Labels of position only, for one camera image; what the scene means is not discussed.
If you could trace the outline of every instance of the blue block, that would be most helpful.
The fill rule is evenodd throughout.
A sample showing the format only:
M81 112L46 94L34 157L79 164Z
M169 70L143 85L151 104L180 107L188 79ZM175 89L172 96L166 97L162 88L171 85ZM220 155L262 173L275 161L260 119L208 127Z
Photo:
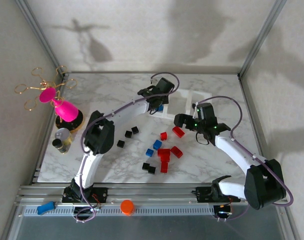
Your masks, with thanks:
M149 149L149 148L146 151L146 155L149 156L149 157L153 156L153 153L154 153L154 151Z
M161 106L158 107L158 110L157 110L157 111L158 111L158 112L162 112L163 109L164 109L164 105L161 105Z
M160 140L156 140L155 143L153 144L153 148L155 150L158 150L162 146L162 142Z
M47 204L41 205L37 207L37 214L42 215L48 211L55 209L55 203L53 201L50 201Z

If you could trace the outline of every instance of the white wall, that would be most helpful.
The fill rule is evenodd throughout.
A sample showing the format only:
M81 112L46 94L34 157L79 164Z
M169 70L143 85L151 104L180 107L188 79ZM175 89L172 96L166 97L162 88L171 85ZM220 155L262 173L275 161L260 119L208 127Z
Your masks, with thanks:
M236 73L275 0L28 2L73 71Z
M290 207L304 240L304 0L287 1L255 61L248 85L266 139L294 194Z
M38 66L45 77L54 75L15 1L0 0L0 237L19 185L30 180L51 109L41 104L34 111L24 109L38 90L14 93L20 83L39 86L40 80L30 73Z

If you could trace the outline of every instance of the white marble surface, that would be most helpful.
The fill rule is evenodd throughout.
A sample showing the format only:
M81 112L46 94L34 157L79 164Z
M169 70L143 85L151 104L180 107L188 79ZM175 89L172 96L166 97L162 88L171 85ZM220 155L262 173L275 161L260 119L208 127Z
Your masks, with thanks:
M74 89L65 89L64 97L75 104L87 116L86 124L79 130L67 154L60 154L51 142L57 130L53 128L47 147L38 182L70 182L77 173L83 153L80 147L80 135L87 125L89 115L95 111L107 113L111 109L127 102L137 91L150 85L151 74L143 73L73 73L70 78L78 80ZM176 80L164 75L176 84ZM236 99L243 109L243 121L235 131L235 137L249 150L257 153L254 133L245 107L244 98L235 75L179 74L180 87L188 90L211 93L213 96L225 95ZM239 119L239 112L233 102L213 100L214 111L219 123L226 123L231 128ZM125 138L126 130L137 126L140 133L131 139ZM168 119L143 114L132 119L116 130L115 143L100 162L95 182L105 183L206 183L213 179L232 175L243 178L241 169L224 152L212 145L200 145L195 140L195 133L185 131L183 138L173 132L174 124ZM154 152L153 157L145 155L147 148L152 148L161 132L168 132L168 140L163 147L178 146L184 153L177 159L171 156L168 173L160 173L160 160ZM125 147L116 146L118 140L125 141ZM142 170L143 162L156 167L156 174Z

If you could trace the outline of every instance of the black block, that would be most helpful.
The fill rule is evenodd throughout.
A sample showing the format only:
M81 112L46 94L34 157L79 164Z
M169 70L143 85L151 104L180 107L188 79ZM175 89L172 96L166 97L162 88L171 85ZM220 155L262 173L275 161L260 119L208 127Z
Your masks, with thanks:
M132 132L133 134L138 134L138 128L135 126L135 127L132 127Z
M132 134L133 133L131 131L126 131L125 137L130 139L132 137Z
M122 140L118 140L118 142L117 142L117 146L118 146L119 148L123 148L123 147L124 147L124 145L125 145L125 142L124 142L124 141L122 141Z
M143 163L143 166L142 166L142 170L146 170L148 171L148 169L150 168L150 164L149 163Z
M149 173L149 174L155 174L155 170L156 170L156 167L150 166L150 167L148 168L148 173Z

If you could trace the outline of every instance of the red block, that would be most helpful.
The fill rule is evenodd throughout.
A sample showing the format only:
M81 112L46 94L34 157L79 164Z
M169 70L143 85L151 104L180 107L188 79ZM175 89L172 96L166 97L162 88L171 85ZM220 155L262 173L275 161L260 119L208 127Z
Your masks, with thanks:
M171 152L177 156L178 158L182 157L183 156L183 153L182 151L177 147L177 146L174 146L171 148Z
M182 129L180 129L178 126L175 126L173 128L173 132L175 132L176 135L178 135L179 138L183 137L185 132L183 132Z
M164 155L171 155L171 151L169 148L159 148L159 150L157 150L157 155L159 157L164 156Z
M167 169L168 169L168 163L163 161L162 165L161 165L161 173L166 174L167 173Z
M170 162L170 155L161 155L161 162L169 163Z
M167 133L166 132L161 133L161 140L162 141L167 140Z

